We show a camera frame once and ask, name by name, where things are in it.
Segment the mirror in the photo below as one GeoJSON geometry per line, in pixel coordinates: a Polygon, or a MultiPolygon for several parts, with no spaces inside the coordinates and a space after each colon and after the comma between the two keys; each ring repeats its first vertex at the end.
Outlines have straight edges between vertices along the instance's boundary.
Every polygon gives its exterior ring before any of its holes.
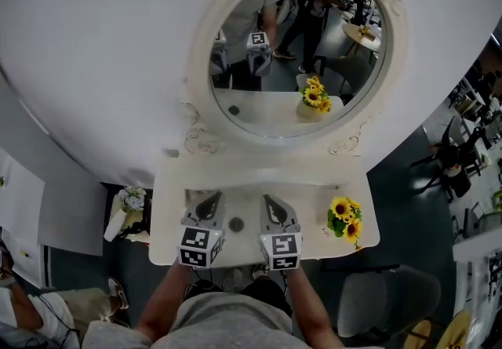
{"type": "Polygon", "coordinates": [[[241,0],[215,36],[220,109],[259,136],[311,133],[346,115],[384,58],[376,0],[241,0]]]}

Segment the ornate mirror frame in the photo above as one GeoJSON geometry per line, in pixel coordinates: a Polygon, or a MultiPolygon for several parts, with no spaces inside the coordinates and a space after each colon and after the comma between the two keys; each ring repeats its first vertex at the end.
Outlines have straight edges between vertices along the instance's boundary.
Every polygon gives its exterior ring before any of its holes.
{"type": "MultiPolygon", "coordinates": [[[[200,118],[207,126],[200,126],[201,132],[207,135],[206,130],[210,129],[227,143],[252,146],[254,150],[293,147],[302,143],[311,143],[312,140],[323,137],[329,138],[330,154],[352,151],[362,134],[362,126],[371,122],[381,112],[385,100],[398,81],[402,64],[406,58],[407,24],[402,0],[376,0],[380,9],[380,17],[385,25],[387,44],[380,72],[375,75],[375,79],[366,89],[366,93],[361,94],[362,98],[335,122],[302,136],[292,137],[258,136],[242,129],[220,109],[213,94],[209,80],[209,56],[213,41],[225,19],[240,1],[213,0],[203,13],[203,18],[198,25],[191,45],[191,55],[187,63],[187,89],[190,103],[195,106],[200,118]]],[[[194,130],[191,129],[189,134],[190,136],[187,135],[187,138],[191,139],[193,146],[196,143],[193,141],[194,130]]],[[[218,145],[218,137],[213,136],[210,152],[204,148],[206,143],[201,142],[200,144],[203,146],[196,150],[197,153],[211,154],[216,152],[215,145],[218,145]]]]}

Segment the tabletop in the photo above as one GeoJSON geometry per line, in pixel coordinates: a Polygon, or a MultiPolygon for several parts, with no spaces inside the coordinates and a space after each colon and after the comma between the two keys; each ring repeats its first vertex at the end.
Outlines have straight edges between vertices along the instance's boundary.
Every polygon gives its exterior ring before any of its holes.
{"type": "Polygon", "coordinates": [[[359,45],[364,46],[365,48],[368,48],[374,52],[378,52],[380,50],[380,45],[382,43],[380,37],[378,35],[375,35],[374,41],[371,39],[363,36],[359,32],[359,26],[356,26],[355,24],[344,24],[342,26],[342,30],[344,30],[344,33],[351,39],[354,40],[354,42],[357,42],[359,45]]]}
{"type": "Polygon", "coordinates": [[[431,330],[432,324],[428,320],[416,324],[408,334],[403,349],[421,349],[427,343],[431,330]]]}
{"type": "Polygon", "coordinates": [[[225,243],[214,267],[236,267],[264,262],[258,246],[260,198],[274,194],[290,204],[301,226],[302,259],[347,256],[354,244],[336,238],[327,227],[327,211],[333,196],[348,196],[361,204],[361,247],[380,241],[368,179],[359,157],[312,158],[287,152],[243,154],[219,151],[214,155],[180,155],[165,158],[155,177],[151,212],[149,257],[157,265],[176,259],[181,218],[193,191],[220,189],[225,194],[225,243]],[[240,232],[227,226],[238,216],[240,232]]]}
{"type": "Polygon", "coordinates": [[[465,347],[465,341],[471,327],[471,313],[467,310],[460,311],[450,322],[441,339],[436,346],[438,349],[445,349],[449,345],[465,347]]]}
{"type": "MultiPolygon", "coordinates": [[[[294,91],[241,91],[239,89],[214,89],[214,96],[223,112],[232,120],[253,124],[264,135],[274,133],[304,133],[310,122],[296,113],[301,95],[294,91]],[[239,113],[232,115],[230,107],[239,113]]],[[[344,107],[339,96],[330,96],[331,111],[323,119],[336,114],[344,107]]]]}

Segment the round table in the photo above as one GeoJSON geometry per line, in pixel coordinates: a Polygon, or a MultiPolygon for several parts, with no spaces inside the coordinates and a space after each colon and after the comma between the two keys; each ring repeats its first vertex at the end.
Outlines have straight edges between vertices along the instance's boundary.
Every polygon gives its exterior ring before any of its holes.
{"type": "Polygon", "coordinates": [[[428,320],[423,320],[413,327],[408,333],[404,349],[421,349],[429,340],[432,324],[428,320]]]}
{"type": "Polygon", "coordinates": [[[470,327],[471,313],[467,310],[459,311],[442,334],[436,347],[438,349],[445,349],[450,345],[465,347],[470,327]]]}
{"type": "Polygon", "coordinates": [[[371,39],[362,35],[361,32],[359,32],[359,26],[349,23],[344,24],[342,26],[342,30],[344,30],[344,33],[354,41],[354,43],[351,45],[345,56],[348,55],[350,51],[352,51],[352,48],[356,44],[357,44],[355,48],[356,53],[360,45],[364,46],[365,48],[373,52],[378,52],[380,50],[380,45],[382,44],[382,40],[378,35],[375,35],[375,39],[374,41],[372,41],[371,39]]]}

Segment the white wall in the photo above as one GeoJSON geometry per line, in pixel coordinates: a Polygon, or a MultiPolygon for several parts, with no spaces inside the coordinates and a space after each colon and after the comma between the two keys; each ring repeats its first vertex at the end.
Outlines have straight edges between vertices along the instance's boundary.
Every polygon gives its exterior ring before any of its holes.
{"type": "Polygon", "coordinates": [[[0,147],[45,182],[38,243],[101,255],[106,189],[37,126],[1,75],[0,147]]]}
{"type": "MultiPolygon", "coordinates": [[[[101,180],[151,182],[176,148],[195,26],[210,0],[0,0],[0,61],[60,143],[101,180]]],[[[409,59],[363,138],[368,169],[442,101],[502,14],[501,0],[406,0],[409,59]]]]}

